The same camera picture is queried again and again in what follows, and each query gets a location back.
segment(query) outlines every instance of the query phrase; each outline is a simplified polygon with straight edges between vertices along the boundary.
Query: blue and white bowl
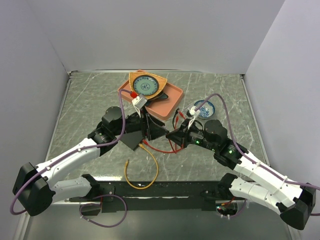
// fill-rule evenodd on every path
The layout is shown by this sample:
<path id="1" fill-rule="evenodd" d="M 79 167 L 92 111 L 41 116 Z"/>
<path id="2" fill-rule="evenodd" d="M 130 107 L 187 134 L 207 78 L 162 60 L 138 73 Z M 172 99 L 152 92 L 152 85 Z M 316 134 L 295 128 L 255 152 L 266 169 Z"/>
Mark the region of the blue and white bowl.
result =
<path id="1" fill-rule="evenodd" d="M 197 107 L 201 105 L 204 101 L 205 100 L 198 100 L 194 103 L 194 105 Z M 216 111 L 216 108 L 212 104 L 212 102 L 207 101 L 202 107 L 200 107 L 199 118 L 208 119 L 215 113 L 215 111 Z"/>

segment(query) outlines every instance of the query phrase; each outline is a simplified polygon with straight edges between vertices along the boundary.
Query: white enclosure wall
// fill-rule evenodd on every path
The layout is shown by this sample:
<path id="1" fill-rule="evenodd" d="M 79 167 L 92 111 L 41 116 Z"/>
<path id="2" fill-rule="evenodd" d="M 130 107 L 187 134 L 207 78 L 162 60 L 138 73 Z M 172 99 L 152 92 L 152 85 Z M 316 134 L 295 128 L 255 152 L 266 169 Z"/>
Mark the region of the white enclosure wall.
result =
<path id="1" fill-rule="evenodd" d="M 244 74 L 284 0 L 27 0 L 67 71 Z"/>
<path id="2" fill-rule="evenodd" d="M 9 212 L 20 167 L 44 161 L 68 75 L 27 2 L 0 3 L 0 239 L 12 239 Z"/>
<path id="3" fill-rule="evenodd" d="M 245 84 L 271 165 L 291 179 L 320 185 L 320 2 L 286 0 Z M 320 212 L 320 200 L 313 212 Z M 320 238 L 311 216 L 305 240 Z"/>

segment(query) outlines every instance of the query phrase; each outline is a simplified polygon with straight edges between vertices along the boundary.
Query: gray marble surface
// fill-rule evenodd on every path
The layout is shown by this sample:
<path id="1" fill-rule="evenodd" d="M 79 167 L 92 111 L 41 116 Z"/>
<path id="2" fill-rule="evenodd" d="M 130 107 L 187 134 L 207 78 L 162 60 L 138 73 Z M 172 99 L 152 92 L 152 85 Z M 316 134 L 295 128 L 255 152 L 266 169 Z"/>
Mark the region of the gray marble surface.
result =
<path id="1" fill-rule="evenodd" d="M 184 112 L 190 104 L 205 98 L 210 93 L 221 94 L 227 104 L 237 142 L 248 148 L 260 160 L 265 161 L 253 115 L 238 74 L 163 71 L 156 74 L 166 77 L 168 82 L 183 89 L 184 96 L 179 103 L 179 108 Z M 74 72 L 71 74 L 71 84 L 48 159 L 58 156 L 81 142 L 101 121 L 108 107 L 119 105 L 117 89 L 128 79 L 128 75 L 127 72 Z M 216 109 L 213 119 L 220 120 L 228 129 L 226 113 L 220 99 L 214 96 L 211 102 Z M 134 112 L 131 104 L 125 100 L 123 103 L 126 115 Z M 171 122 L 172 118 L 165 122 L 169 130 L 173 129 Z M 151 141 L 150 144 L 166 151 L 171 149 L 165 137 Z M 213 152 L 195 145 L 189 145 L 178 154 L 151 151 L 159 164 L 158 181 L 219 181 L 225 173 L 233 172 L 220 165 L 214 159 Z M 127 173 L 131 181 L 151 181 L 154 178 L 156 166 L 151 156 L 141 148 L 132 151 L 119 142 L 102 157 L 70 172 L 66 179 L 91 174 L 97 180 L 125 180 L 124 167 L 127 159 L 130 159 Z"/>

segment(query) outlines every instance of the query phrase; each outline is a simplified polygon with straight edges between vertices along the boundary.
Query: blue and white plate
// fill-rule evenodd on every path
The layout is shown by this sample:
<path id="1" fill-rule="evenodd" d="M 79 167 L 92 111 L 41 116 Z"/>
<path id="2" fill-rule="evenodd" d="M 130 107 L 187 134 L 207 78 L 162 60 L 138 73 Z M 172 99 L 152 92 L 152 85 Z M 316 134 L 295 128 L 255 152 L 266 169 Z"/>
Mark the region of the blue and white plate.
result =
<path id="1" fill-rule="evenodd" d="M 194 103 L 194 105 L 197 107 L 201 105 L 203 102 L 204 100 L 198 100 Z M 216 108 L 212 104 L 212 102 L 207 101 L 202 107 L 200 107 L 199 118 L 208 119 L 215 113 L 215 111 L 216 111 Z"/>
<path id="2" fill-rule="evenodd" d="M 158 91 L 159 83 L 153 76 L 141 75 L 133 81 L 133 89 L 138 94 L 151 96 Z"/>

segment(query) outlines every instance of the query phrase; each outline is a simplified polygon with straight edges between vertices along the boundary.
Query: red cable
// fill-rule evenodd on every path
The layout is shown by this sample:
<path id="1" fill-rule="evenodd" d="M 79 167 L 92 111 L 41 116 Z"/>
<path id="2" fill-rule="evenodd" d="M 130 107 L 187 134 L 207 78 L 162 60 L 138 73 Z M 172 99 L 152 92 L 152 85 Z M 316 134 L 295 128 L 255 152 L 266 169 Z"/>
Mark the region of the red cable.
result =
<path id="1" fill-rule="evenodd" d="M 230 201 L 223 203 L 222 206 L 224 206 L 225 208 L 228 207 L 235 199 L 236 197 L 234 196 Z"/>
<path id="2" fill-rule="evenodd" d="M 162 151 L 162 150 L 160 150 L 160 149 L 157 149 L 157 148 L 151 146 L 145 139 L 143 139 L 142 141 L 143 141 L 143 143 L 144 143 L 145 145 L 147 145 L 149 148 L 151 148 L 151 149 L 153 149 L 153 150 L 155 150 L 155 151 L 157 151 L 157 152 L 164 153 L 164 154 L 174 154 L 174 153 L 175 153 L 174 151 Z M 182 149 L 184 149 L 184 148 L 181 147 L 180 149 L 178 149 L 178 150 L 176 151 L 176 153 L 179 152 L 179 151 L 181 151 Z"/>
<path id="3" fill-rule="evenodd" d="M 175 154 L 177 154 L 177 151 L 175 151 L 174 150 L 174 146 L 172 145 L 172 143 L 171 143 L 171 140 L 169 139 L 169 143 L 170 143 L 170 146 L 171 146 L 171 148 L 172 148 L 172 151 L 175 153 Z"/>
<path id="4" fill-rule="evenodd" d="M 182 112 L 180 112 L 180 111 L 178 110 L 178 113 L 180 114 L 181 117 L 183 117 L 184 120 L 186 120 L 186 118 L 185 118 L 185 116 L 184 116 L 184 114 L 183 114 Z"/>
<path id="5" fill-rule="evenodd" d="M 176 116 L 176 118 L 175 118 L 174 130 L 177 129 L 178 121 L 179 121 L 179 116 Z M 176 143 L 174 144 L 174 150 L 175 150 L 175 152 L 177 152 L 177 144 L 176 144 Z"/>

